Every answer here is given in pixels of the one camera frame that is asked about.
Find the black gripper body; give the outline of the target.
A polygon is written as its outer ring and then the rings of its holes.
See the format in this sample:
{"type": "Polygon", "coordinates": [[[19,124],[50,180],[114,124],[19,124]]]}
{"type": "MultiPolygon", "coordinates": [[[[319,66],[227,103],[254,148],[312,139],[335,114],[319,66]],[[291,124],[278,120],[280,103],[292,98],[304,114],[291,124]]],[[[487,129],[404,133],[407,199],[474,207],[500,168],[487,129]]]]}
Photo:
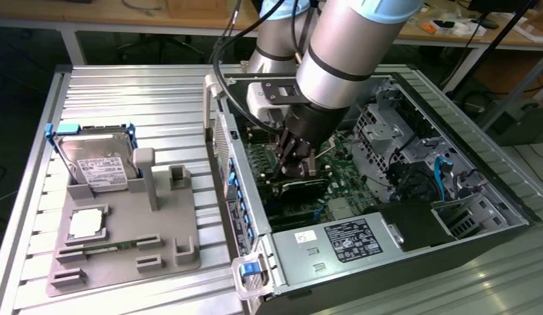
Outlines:
{"type": "Polygon", "coordinates": [[[327,109],[316,104],[291,105],[287,117],[287,130],[312,146],[319,146],[331,137],[350,107],[327,109]]]}

